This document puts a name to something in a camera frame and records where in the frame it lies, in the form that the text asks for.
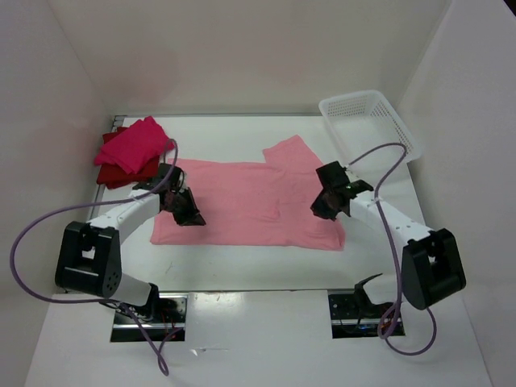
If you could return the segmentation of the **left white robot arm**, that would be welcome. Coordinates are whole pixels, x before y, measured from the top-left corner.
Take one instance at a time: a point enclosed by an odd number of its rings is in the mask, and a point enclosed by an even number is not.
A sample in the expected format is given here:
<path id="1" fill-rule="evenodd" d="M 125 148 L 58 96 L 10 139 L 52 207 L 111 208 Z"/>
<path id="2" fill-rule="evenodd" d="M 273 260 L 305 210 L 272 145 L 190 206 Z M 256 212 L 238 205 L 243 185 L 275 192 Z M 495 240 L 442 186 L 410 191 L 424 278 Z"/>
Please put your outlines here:
<path id="1" fill-rule="evenodd" d="M 125 304 L 141 321 L 157 319 L 165 308 L 156 285 L 128 276 L 122 270 L 122 243 L 150 218 L 170 214 L 180 227 L 206 225 L 185 172 L 161 163 L 155 177 L 136 184 L 126 202 L 87 223 L 71 222 L 64 229 L 56 266 L 56 285 L 102 299 L 116 307 Z"/>

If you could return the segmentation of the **light pink t-shirt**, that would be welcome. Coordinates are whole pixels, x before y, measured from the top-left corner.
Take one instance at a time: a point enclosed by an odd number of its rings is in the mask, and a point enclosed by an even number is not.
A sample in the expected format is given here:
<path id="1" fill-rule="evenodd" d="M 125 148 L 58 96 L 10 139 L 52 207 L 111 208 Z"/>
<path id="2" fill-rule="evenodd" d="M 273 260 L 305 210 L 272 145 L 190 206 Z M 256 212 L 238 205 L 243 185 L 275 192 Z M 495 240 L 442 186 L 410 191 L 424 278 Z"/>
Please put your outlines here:
<path id="1" fill-rule="evenodd" d="M 180 227 L 173 216 L 154 218 L 155 245 L 243 245 L 340 251 L 345 231 L 313 215 L 322 161 L 298 136 L 263 151 L 264 162 L 180 159 L 186 182 L 206 223 Z"/>

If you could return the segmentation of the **red t-shirt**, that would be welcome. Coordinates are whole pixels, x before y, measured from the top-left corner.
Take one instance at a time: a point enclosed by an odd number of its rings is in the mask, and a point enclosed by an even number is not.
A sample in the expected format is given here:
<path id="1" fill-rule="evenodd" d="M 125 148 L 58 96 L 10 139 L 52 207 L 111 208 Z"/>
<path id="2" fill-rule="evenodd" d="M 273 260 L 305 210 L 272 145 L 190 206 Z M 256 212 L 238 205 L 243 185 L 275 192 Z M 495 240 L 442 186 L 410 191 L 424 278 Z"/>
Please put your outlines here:
<path id="1" fill-rule="evenodd" d="M 104 135 L 104 144 L 111 141 L 120 132 L 125 131 L 126 129 L 127 127 L 123 127 L 121 130 Z M 157 156 L 150 159 L 150 161 L 147 162 L 146 165 L 138 173 L 125 173 L 117 165 L 98 165 L 101 169 L 98 174 L 97 183 L 99 185 L 106 185 L 106 187 L 109 189 L 113 189 L 131 182 L 143 181 L 146 178 L 152 177 L 157 172 L 158 164 L 159 157 Z"/>

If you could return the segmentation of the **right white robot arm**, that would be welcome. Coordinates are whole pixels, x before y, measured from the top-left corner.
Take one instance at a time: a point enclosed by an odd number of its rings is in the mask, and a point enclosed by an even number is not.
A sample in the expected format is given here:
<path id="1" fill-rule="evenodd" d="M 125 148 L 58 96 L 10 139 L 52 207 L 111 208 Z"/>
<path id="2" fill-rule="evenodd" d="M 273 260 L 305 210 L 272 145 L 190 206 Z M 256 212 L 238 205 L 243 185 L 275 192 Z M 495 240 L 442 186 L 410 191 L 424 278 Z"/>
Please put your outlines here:
<path id="1" fill-rule="evenodd" d="M 467 284 L 455 236 L 446 228 L 432 230 L 415 222 L 380 198 L 377 188 L 351 181 L 338 161 L 316 169 L 322 190 L 311 210 L 335 221 L 345 214 L 377 232 L 384 232 L 394 253 L 394 274 L 378 273 L 355 285 L 353 304 L 363 317 L 381 306 L 408 302 L 417 310 L 460 292 Z"/>

